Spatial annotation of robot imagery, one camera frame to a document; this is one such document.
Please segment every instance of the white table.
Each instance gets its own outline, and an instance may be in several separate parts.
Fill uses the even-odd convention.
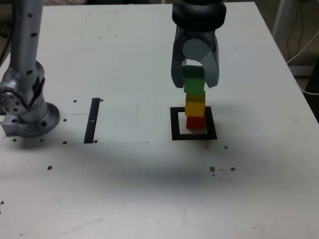
[[[37,59],[61,122],[0,131],[1,239],[319,237],[318,123],[255,4],[227,8],[212,141],[171,140],[171,5],[44,8]],[[98,143],[83,144],[93,97]]]

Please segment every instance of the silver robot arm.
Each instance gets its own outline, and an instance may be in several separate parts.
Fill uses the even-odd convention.
[[[0,107],[6,135],[40,136],[60,120],[56,106],[43,97],[44,69],[36,61],[44,0],[12,0],[10,65],[0,82]]]

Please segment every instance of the red block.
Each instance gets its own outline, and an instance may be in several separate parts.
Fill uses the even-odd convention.
[[[189,130],[204,129],[206,123],[206,112],[204,117],[187,116],[186,128]]]

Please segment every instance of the toy block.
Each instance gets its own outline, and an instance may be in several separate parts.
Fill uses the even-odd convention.
[[[204,117],[204,113],[205,113],[205,103],[186,101],[186,106],[185,106],[186,116]]]
[[[205,80],[199,78],[184,78],[184,92],[193,95],[204,94]]]
[[[189,130],[204,129],[206,123],[206,112],[204,117],[187,116],[186,128]]]
[[[186,101],[188,102],[199,102],[199,103],[205,103],[205,98],[206,98],[206,92],[202,95],[194,95],[194,94],[186,94]]]
[[[186,94],[185,115],[203,117],[205,112],[205,91],[201,95]]]
[[[202,66],[183,66],[184,78],[204,79],[205,71]]]

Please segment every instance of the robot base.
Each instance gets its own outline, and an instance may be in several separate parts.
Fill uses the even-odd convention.
[[[21,137],[37,137],[50,132],[60,121],[60,113],[58,108],[46,103],[48,113],[42,119],[35,122],[19,122],[17,116],[6,115],[2,128],[7,136],[21,136]]]

